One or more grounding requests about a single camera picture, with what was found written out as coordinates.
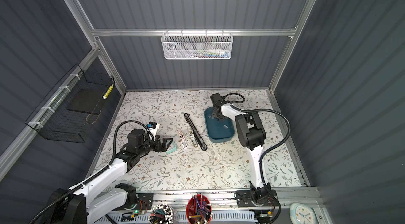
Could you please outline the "beige staple remover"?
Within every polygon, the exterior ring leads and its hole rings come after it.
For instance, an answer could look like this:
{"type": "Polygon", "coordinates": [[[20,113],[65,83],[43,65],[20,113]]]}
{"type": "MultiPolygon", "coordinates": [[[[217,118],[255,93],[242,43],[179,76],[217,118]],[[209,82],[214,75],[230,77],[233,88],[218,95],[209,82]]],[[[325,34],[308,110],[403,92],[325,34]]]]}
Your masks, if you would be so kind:
{"type": "Polygon", "coordinates": [[[199,144],[197,143],[197,140],[195,138],[193,130],[189,130],[189,137],[190,137],[190,139],[192,141],[192,144],[193,144],[194,148],[199,147],[199,144]]]}

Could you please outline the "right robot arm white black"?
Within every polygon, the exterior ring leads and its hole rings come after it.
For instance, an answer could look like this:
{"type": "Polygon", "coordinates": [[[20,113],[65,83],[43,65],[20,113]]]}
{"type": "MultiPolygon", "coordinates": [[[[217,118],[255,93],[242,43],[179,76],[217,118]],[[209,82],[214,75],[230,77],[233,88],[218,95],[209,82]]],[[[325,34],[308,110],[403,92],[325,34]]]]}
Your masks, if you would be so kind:
{"type": "Polygon", "coordinates": [[[291,124],[280,112],[271,109],[244,110],[236,107],[235,103],[243,103],[245,97],[238,93],[224,96],[219,93],[211,95],[213,104],[212,116],[216,119],[229,118],[235,122],[237,136],[240,144],[246,149],[250,164],[250,195],[256,205],[272,200],[280,205],[276,192],[271,188],[264,173],[264,158],[271,151],[283,145],[291,135],[291,124]],[[266,132],[259,116],[260,112],[272,113],[280,116],[286,123],[287,132],[283,140],[274,146],[264,149],[266,132]]]}

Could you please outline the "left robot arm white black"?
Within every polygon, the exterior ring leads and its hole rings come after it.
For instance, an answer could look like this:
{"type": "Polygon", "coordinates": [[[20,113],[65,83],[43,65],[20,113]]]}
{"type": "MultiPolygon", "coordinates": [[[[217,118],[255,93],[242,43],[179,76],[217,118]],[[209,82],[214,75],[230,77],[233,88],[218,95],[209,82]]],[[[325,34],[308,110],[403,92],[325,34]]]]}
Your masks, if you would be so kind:
{"type": "Polygon", "coordinates": [[[109,194],[101,192],[127,174],[150,152],[164,153],[173,143],[172,138],[157,135],[159,124],[150,122],[132,130],[120,150],[113,146],[112,158],[95,174],[69,189],[52,193],[47,206],[31,220],[34,224],[92,224],[116,208],[132,208],[138,198],[134,186],[120,183],[109,194]]]}

